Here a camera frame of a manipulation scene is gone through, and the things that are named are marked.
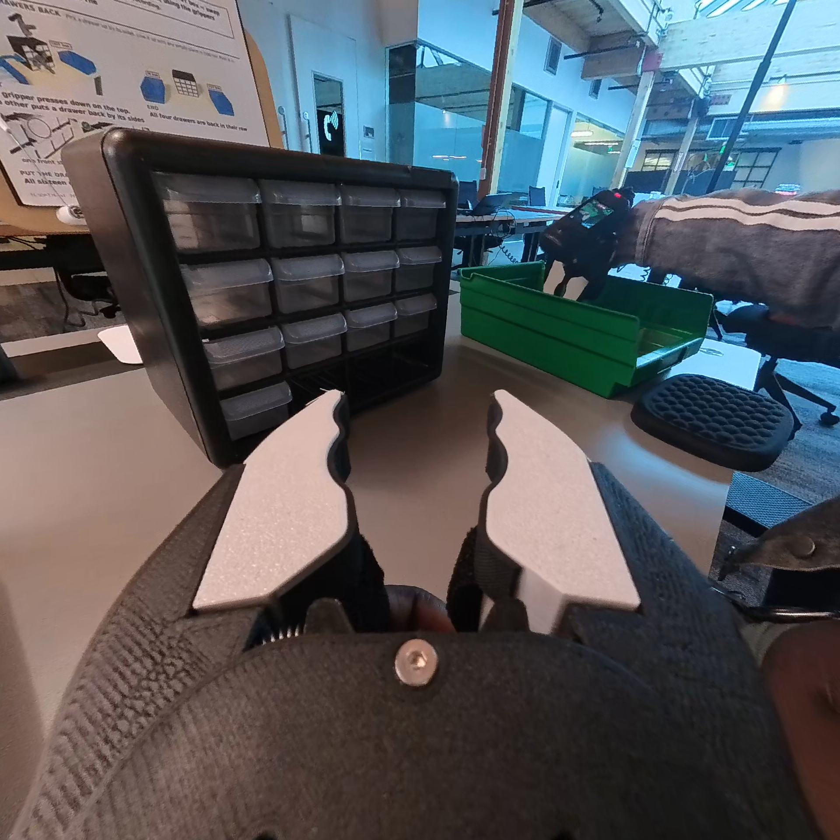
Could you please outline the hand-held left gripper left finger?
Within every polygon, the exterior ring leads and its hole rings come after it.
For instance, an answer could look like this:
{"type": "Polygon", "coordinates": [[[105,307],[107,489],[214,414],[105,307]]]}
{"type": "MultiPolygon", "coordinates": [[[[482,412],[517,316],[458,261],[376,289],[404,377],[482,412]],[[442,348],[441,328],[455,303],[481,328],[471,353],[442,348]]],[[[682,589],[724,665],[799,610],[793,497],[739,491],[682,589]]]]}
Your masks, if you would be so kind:
{"type": "Polygon", "coordinates": [[[265,606],[349,544],[358,522],[340,472],[346,403],[341,391],[321,394],[246,458],[194,611],[265,606]]]}

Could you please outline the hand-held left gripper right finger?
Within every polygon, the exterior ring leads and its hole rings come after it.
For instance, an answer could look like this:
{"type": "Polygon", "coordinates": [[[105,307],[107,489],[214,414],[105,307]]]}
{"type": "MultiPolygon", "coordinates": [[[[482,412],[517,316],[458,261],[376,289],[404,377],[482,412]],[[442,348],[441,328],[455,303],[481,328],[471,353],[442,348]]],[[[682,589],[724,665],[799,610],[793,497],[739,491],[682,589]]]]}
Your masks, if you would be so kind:
{"type": "Polygon", "coordinates": [[[483,623],[508,599],[537,634],[558,631],[571,606],[635,613],[641,598],[584,451],[504,390],[487,433],[483,623]]]}

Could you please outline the green plastic bin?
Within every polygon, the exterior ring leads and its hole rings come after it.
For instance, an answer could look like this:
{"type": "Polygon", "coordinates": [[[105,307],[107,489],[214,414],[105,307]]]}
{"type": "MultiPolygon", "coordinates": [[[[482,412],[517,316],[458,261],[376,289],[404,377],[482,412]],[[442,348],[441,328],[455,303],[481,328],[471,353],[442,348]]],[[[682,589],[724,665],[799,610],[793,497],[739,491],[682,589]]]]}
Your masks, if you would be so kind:
{"type": "Polygon", "coordinates": [[[651,382],[700,350],[714,299],[608,276],[593,301],[543,290],[543,262],[460,269],[460,330],[604,398],[651,382]]]}

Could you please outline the rows of clear cabinet drawers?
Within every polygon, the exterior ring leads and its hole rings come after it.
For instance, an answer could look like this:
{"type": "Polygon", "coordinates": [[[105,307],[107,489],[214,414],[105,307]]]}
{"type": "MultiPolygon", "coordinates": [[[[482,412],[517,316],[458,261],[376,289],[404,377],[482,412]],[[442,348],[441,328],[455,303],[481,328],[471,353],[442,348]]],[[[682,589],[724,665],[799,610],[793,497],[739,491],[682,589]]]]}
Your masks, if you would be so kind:
{"type": "Polygon", "coordinates": [[[431,376],[443,190],[162,172],[154,184],[232,440],[333,388],[367,406],[431,376]]]}

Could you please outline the black drawer cabinet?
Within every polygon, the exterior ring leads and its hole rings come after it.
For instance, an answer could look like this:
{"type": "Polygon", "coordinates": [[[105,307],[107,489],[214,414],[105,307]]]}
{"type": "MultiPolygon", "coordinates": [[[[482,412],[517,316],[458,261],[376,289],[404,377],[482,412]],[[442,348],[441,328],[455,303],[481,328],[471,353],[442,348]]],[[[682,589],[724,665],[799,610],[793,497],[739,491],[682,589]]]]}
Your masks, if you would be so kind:
{"type": "Polygon", "coordinates": [[[403,388],[367,406],[352,406],[347,392],[336,388],[330,391],[344,393],[350,411],[357,413],[390,402],[440,376],[456,216],[457,184],[450,172],[115,128],[71,142],[62,160],[150,383],[215,466],[243,461],[277,426],[242,440],[232,440],[227,432],[178,269],[179,256],[154,184],[155,173],[304,182],[337,179],[358,185],[433,186],[443,190],[447,209],[438,222],[438,236],[443,239],[444,263],[435,282],[440,301],[433,326],[437,357],[431,376],[423,384],[403,388]]]}

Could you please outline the person's right forearm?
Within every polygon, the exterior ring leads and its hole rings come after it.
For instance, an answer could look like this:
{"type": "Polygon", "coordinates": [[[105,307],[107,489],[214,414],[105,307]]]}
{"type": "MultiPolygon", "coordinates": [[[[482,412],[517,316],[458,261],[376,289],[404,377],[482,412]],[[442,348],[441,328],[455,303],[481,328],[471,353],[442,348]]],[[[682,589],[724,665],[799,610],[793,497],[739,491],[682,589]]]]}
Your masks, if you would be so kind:
{"type": "Polygon", "coordinates": [[[613,263],[695,280],[721,298],[838,331],[839,191],[789,197],[743,189],[644,201],[618,235],[613,263]]]}

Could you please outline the background office desk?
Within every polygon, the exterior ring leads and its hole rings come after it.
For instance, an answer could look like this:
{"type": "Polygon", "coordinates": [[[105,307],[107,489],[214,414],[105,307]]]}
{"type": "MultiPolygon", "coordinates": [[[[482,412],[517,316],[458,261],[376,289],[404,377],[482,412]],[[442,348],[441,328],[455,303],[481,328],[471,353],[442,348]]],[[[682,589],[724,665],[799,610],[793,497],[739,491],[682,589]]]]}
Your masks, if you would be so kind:
{"type": "Polygon", "coordinates": [[[498,208],[492,213],[476,215],[458,213],[455,222],[454,250],[462,260],[458,268],[482,265],[485,253],[494,248],[491,240],[521,237],[521,261],[533,262],[539,256],[541,233],[563,215],[571,212],[573,205],[555,208],[542,206],[514,206],[498,208]]]}

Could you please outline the black office chair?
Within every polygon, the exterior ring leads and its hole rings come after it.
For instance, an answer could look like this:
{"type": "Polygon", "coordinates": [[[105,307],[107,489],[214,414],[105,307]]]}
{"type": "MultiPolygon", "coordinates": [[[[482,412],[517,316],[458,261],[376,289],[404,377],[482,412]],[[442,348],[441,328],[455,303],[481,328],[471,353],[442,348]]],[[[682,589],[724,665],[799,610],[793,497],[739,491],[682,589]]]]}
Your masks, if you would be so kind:
{"type": "Polygon", "coordinates": [[[747,348],[761,353],[763,362],[754,386],[756,392],[764,391],[793,416],[791,438],[802,428],[802,422],[787,399],[793,394],[823,408],[820,424],[834,427],[839,422],[837,407],[820,396],[777,372],[780,361],[825,364],[839,367],[839,333],[830,329],[812,329],[773,320],[770,310],[752,304],[732,310],[721,318],[721,326],[728,333],[742,333],[747,348]]]}

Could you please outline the black honeycomb wrist pad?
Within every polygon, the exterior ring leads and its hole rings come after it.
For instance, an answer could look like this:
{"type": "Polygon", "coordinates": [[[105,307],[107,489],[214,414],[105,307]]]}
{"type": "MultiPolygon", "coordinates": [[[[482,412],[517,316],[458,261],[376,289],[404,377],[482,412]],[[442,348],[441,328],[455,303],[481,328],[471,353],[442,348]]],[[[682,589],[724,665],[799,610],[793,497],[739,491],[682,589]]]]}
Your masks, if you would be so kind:
{"type": "Polygon", "coordinates": [[[771,467],[794,432],[788,408],[701,374],[673,375],[648,388],[631,419],[664,443],[743,473],[771,467]]]}

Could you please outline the white stand foot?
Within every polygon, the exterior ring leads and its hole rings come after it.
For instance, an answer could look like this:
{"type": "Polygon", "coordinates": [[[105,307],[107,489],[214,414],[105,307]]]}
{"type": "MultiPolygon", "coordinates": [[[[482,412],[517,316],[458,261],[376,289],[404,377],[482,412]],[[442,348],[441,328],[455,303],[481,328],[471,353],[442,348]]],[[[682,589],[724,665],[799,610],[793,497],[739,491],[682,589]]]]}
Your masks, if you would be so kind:
{"type": "Polygon", "coordinates": [[[144,364],[127,324],[102,329],[98,332],[98,340],[121,364],[130,366],[142,366],[144,364]]]}

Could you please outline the black stand pole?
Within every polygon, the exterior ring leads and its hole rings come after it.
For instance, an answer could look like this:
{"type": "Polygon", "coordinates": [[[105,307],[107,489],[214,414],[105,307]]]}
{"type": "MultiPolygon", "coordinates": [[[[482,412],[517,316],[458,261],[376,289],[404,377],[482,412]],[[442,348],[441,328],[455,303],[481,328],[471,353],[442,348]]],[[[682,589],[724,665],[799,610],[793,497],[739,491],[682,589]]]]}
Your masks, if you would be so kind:
{"type": "Polygon", "coordinates": [[[756,69],[753,75],[748,93],[744,99],[744,102],[738,113],[738,117],[736,118],[736,121],[728,136],[726,145],[724,146],[721,152],[721,159],[719,163],[721,163],[724,167],[728,164],[731,158],[732,151],[741,134],[743,125],[746,122],[746,119],[753,107],[755,99],[758,96],[759,91],[766,80],[775,52],[781,42],[784,31],[786,30],[787,25],[791,20],[793,11],[797,4],[797,1],[788,1],[784,6],[784,11],[782,12],[780,21],[773,32],[768,48],[766,49],[761,59],[761,62],[759,63],[758,69],[756,69]]]}

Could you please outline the dark glass booth door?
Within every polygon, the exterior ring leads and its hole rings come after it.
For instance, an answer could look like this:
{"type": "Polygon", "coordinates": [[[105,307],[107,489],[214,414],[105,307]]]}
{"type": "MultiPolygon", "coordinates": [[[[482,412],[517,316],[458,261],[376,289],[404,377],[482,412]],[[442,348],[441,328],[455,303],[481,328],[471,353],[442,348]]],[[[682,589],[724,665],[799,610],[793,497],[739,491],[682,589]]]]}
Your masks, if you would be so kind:
{"type": "Polygon", "coordinates": [[[339,79],[312,73],[316,110],[318,152],[344,157],[347,154],[344,124],[343,83],[339,79]]]}

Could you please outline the person's body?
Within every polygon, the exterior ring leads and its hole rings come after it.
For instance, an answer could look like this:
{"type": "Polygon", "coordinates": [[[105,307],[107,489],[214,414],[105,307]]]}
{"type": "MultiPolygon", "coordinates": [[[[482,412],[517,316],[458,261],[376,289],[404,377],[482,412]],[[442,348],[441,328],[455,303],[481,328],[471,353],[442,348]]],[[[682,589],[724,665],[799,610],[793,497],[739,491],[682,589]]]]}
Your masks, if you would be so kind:
{"type": "Polygon", "coordinates": [[[839,838],[839,499],[771,527],[721,562],[716,585],[738,605],[795,771],[825,838],[839,838]],[[770,571],[758,605],[721,583],[770,571]]]}

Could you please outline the light wooden poster board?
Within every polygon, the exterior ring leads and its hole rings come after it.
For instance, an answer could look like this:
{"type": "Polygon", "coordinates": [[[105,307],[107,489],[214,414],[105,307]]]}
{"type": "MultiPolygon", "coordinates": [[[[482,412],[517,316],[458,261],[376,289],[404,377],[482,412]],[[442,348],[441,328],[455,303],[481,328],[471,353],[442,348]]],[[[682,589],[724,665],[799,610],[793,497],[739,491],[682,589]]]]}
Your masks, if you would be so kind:
{"type": "MultiPolygon", "coordinates": [[[[285,150],[287,141],[281,130],[277,108],[272,96],[270,78],[264,57],[254,37],[244,28],[248,60],[255,80],[261,116],[266,128],[268,146],[285,150]]],[[[59,206],[25,206],[1,167],[1,237],[46,237],[51,235],[88,235],[84,222],[70,224],[58,219],[59,206]]]]}

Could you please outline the instruction poster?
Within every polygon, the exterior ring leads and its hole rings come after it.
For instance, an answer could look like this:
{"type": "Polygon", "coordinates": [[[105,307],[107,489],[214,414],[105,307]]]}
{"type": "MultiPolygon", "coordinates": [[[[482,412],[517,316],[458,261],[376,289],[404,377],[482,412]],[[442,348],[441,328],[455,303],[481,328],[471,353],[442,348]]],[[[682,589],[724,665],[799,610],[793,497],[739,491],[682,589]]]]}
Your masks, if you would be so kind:
{"type": "Polygon", "coordinates": [[[75,202],[61,152],[125,128],[267,146],[236,2],[2,1],[2,179],[75,202]]]}

